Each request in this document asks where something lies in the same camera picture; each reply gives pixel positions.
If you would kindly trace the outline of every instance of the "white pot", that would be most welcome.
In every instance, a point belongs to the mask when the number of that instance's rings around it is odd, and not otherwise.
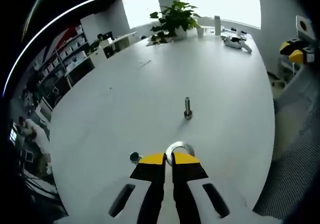
[[[175,29],[176,36],[172,37],[173,41],[184,40],[187,38],[186,31],[180,26],[178,29]]]
[[[196,29],[196,31],[197,31],[197,33],[198,33],[198,38],[203,38],[204,33],[205,33],[204,28],[198,27],[198,28]]]

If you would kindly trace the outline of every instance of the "screw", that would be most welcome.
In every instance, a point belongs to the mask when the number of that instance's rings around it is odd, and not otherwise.
[[[186,97],[184,99],[184,104],[185,104],[185,113],[184,113],[184,117],[187,120],[190,120],[192,118],[192,110],[190,109],[190,98]]]

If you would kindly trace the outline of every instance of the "small metal nut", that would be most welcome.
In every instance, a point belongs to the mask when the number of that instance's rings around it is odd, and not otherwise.
[[[130,154],[130,161],[132,164],[138,165],[139,161],[142,159],[142,155],[140,155],[138,152],[132,152]]]
[[[189,115],[187,115],[187,113],[185,111],[184,117],[185,117],[185,119],[190,120],[192,118],[192,110],[189,111]]]

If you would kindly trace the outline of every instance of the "window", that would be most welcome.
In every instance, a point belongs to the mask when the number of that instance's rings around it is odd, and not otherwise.
[[[16,143],[16,134],[17,133],[17,126],[16,124],[13,122],[13,126],[12,126],[12,129],[11,129],[11,132],[10,132],[10,141],[15,144]]]
[[[122,0],[125,15],[130,28],[142,26],[154,21],[153,12],[160,12],[159,0]]]
[[[180,0],[197,6],[201,17],[214,18],[261,28],[260,0]]]

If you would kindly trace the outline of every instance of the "white tabletop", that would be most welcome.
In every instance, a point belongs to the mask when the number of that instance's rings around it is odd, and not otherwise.
[[[215,36],[149,47],[143,40],[79,81],[51,118],[52,169],[68,213],[130,176],[131,152],[165,152],[176,141],[190,143],[208,176],[231,180],[253,208],[271,163],[275,117],[263,61],[254,41],[246,43],[252,54]]]
[[[130,37],[131,35],[135,35],[136,33],[137,33],[137,32],[132,32],[132,33],[129,33],[129,34],[120,36],[120,37],[116,38],[115,40],[113,40],[111,43],[109,43],[108,40],[104,40],[104,41],[102,41],[102,42],[100,43],[100,46],[101,46],[101,48],[104,49],[105,47],[110,46],[110,45],[114,45],[116,42],[119,42],[119,41],[121,41],[121,40],[123,40],[123,39],[125,39],[125,38],[128,38],[128,37]]]

